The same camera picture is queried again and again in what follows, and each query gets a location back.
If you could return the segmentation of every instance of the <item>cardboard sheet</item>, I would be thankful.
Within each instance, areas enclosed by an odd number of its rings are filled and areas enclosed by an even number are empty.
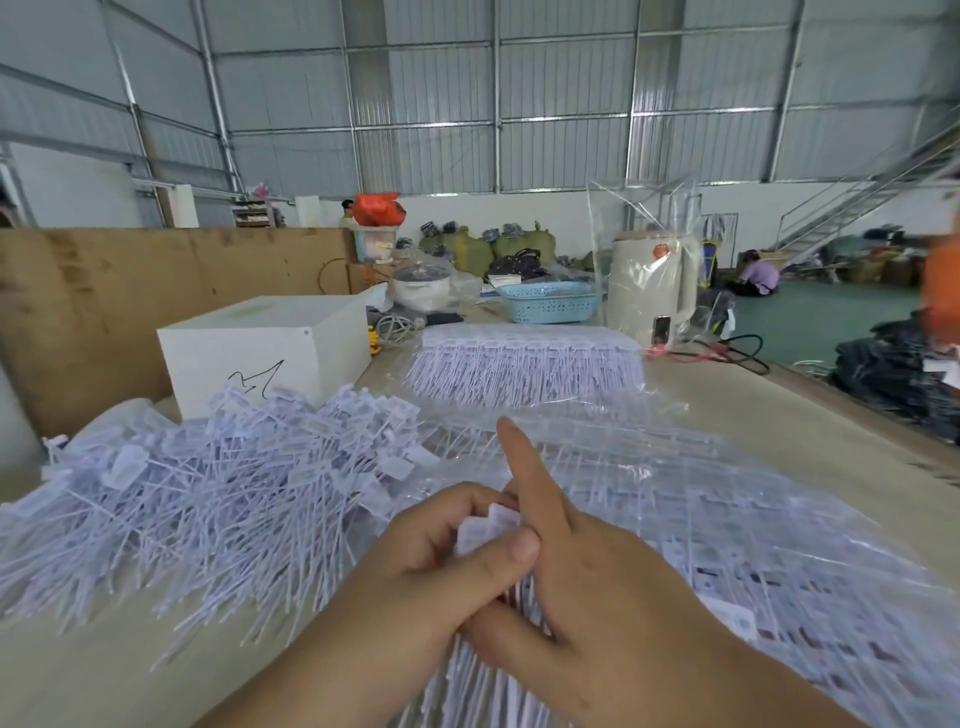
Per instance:
[[[37,433],[72,435],[171,394],[158,328],[256,296],[348,294],[351,244],[326,228],[0,231],[0,356]]]

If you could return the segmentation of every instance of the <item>metal staircase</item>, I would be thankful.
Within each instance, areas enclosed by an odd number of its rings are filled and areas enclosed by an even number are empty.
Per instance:
[[[950,118],[960,107],[950,110]],[[867,162],[873,165],[887,153],[884,150]],[[799,263],[819,251],[847,225],[873,212],[907,189],[916,187],[960,168],[960,119],[949,123],[917,147],[910,155],[887,171],[866,182],[852,184],[856,172],[834,182],[813,197],[803,201],[780,218],[777,244],[766,255],[779,267]],[[786,223],[787,218],[795,220]]]

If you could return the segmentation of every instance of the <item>dark clothing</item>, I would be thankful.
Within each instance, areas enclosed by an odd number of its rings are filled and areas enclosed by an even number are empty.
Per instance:
[[[759,298],[760,296],[767,295],[766,293],[760,293],[760,289],[756,287],[756,283],[751,283],[748,280],[731,280],[727,283],[727,288],[729,288],[737,296]]]

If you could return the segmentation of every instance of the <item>corrugated metal wall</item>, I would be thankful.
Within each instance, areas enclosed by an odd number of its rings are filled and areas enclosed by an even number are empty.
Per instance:
[[[2,17],[0,137],[229,189],[190,0],[8,0]]]
[[[952,0],[206,4],[244,176],[285,195],[869,176],[960,100]]]
[[[288,197],[864,177],[960,99],[955,0],[203,6],[244,181]],[[0,134],[145,173],[116,51],[154,173],[226,189],[203,48],[193,0],[8,0]]]

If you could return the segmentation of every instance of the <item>person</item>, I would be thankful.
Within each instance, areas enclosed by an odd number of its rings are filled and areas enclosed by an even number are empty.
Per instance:
[[[769,296],[777,292],[780,283],[780,271],[769,260],[760,257],[757,251],[747,251],[743,255],[747,267],[740,278],[731,280],[727,287],[737,296]]]
[[[353,219],[353,200],[343,200],[340,207],[344,209],[344,216],[340,218],[340,227],[356,230],[357,221]]]
[[[582,728],[864,728],[742,642],[632,533],[578,511],[510,420],[504,493],[456,485],[400,513],[291,647],[200,728],[383,725],[426,686],[459,632]],[[493,503],[524,525],[448,560]],[[547,637],[497,600],[529,572]]]

